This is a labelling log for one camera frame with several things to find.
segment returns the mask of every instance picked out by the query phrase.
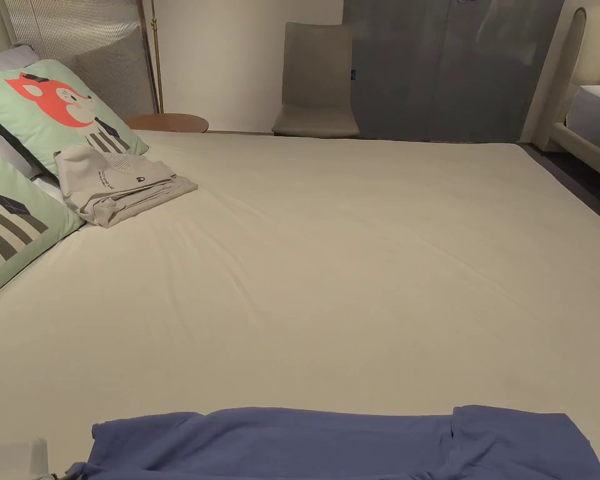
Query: upholstered headboard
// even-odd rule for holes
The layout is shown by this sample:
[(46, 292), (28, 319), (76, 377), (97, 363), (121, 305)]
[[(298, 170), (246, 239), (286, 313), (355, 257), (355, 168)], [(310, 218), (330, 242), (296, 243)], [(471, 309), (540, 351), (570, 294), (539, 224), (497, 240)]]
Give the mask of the upholstered headboard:
[(600, 6), (579, 8), (573, 16), (534, 137), (540, 149), (560, 150), (549, 141), (552, 126), (565, 121), (579, 86), (596, 84), (600, 84)]

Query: blue cloth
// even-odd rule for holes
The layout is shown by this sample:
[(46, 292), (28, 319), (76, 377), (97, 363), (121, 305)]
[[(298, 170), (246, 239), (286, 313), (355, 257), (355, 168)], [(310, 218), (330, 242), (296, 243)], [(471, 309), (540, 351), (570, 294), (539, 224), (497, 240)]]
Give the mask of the blue cloth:
[(481, 406), (378, 417), (273, 408), (97, 424), (89, 480), (600, 480), (565, 415)]

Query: lamp pole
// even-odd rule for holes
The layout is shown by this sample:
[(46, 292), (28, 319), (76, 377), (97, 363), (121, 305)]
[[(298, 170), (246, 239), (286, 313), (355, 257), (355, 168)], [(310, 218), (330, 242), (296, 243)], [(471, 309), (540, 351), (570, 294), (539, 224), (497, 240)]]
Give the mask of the lamp pole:
[(151, 27), (154, 29), (154, 46), (156, 48), (156, 69), (158, 70), (158, 102), (159, 113), (164, 113), (163, 76), (160, 72), (160, 47), (158, 45), (158, 20), (156, 20), (156, 3), (151, 0)]

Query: green pillow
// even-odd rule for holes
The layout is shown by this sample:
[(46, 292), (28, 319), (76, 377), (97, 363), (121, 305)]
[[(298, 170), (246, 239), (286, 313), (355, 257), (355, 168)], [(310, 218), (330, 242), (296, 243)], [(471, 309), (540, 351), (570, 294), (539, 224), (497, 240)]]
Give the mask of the green pillow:
[(0, 72), (0, 127), (58, 175), (54, 153), (78, 143), (142, 155), (148, 147), (73, 72), (56, 60)]
[(0, 158), (0, 288), (83, 220)]

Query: folded cloth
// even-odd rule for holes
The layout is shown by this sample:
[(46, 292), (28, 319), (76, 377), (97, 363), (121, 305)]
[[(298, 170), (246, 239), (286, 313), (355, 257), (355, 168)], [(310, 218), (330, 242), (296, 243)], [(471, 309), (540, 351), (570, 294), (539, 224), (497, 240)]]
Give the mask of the folded cloth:
[(198, 188), (164, 163), (140, 155), (102, 153), (79, 144), (57, 152), (55, 159), (69, 209), (105, 228)]
[(566, 415), (484, 406), (377, 417), (279, 408), (93, 426), (87, 480), (600, 480)]

